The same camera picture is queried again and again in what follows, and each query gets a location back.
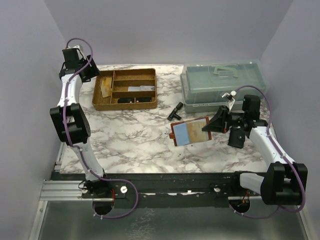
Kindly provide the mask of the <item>tan credit card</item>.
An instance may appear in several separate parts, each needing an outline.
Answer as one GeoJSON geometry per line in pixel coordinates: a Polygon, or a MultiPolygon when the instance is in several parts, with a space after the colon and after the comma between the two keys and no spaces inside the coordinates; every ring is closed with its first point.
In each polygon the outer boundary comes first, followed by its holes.
{"type": "Polygon", "coordinates": [[[209,135],[202,128],[206,125],[205,119],[195,120],[186,124],[189,134],[190,143],[200,143],[209,140],[209,135]]]}

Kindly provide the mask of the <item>gold card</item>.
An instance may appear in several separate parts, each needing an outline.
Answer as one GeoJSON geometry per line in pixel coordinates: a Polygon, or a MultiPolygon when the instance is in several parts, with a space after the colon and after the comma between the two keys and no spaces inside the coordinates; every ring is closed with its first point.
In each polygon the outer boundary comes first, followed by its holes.
{"type": "Polygon", "coordinates": [[[112,95],[112,81],[113,78],[110,76],[104,77],[101,80],[100,90],[103,98],[108,98],[112,95]]]}

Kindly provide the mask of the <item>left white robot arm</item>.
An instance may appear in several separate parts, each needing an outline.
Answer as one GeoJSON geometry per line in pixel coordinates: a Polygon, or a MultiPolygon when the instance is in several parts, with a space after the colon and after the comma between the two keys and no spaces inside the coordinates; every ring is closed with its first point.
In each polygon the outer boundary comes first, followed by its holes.
{"type": "Polygon", "coordinates": [[[59,140],[74,151],[84,169],[82,193],[104,198],[110,194],[111,185],[102,180],[106,174],[92,150],[90,124],[79,103],[83,83],[100,72],[92,56],[85,56],[80,45],[67,46],[62,53],[64,63],[58,75],[62,82],[61,95],[49,114],[59,140]]]}

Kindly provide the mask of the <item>brown leather card holder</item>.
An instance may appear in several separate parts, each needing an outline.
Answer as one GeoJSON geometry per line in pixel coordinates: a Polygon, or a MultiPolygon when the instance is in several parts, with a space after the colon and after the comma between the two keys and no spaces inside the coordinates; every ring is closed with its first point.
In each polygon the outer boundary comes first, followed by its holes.
{"type": "Polygon", "coordinates": [[[173,140],[175,147],[211,141],[211,132],[202,130],[208,123],[207,116],[171,123],[169,138],[173,140]]]}

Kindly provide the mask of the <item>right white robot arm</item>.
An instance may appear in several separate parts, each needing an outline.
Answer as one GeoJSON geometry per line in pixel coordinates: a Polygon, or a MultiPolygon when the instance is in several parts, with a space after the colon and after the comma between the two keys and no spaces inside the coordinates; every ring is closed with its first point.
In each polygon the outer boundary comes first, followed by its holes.
{"type": "Polygon", "coordinates": [[[303,206],[306,201],[308,169],[296,163],[270,132],[270,125],[260,118],[261,99],[247,94],[242,112],[232,112],[230,105],[220,106],[204,132],[229,133],[228,145],[242,149],[245,139],[253,142],[268,166],[263,175],[238,172],[230,183],[230,191],[241,196],[247,190],[262,197],[266,205],[303,206]]]}

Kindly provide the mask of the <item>blue credit card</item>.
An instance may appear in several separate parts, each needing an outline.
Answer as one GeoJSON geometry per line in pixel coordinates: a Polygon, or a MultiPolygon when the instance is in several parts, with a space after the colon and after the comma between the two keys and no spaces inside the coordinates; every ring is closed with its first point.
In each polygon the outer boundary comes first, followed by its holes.
{"type": "Polygon", "coordinates": [[[186,123],[174,125],[173,131],[177,146],[185,146],[191,143],[186,123]]]}

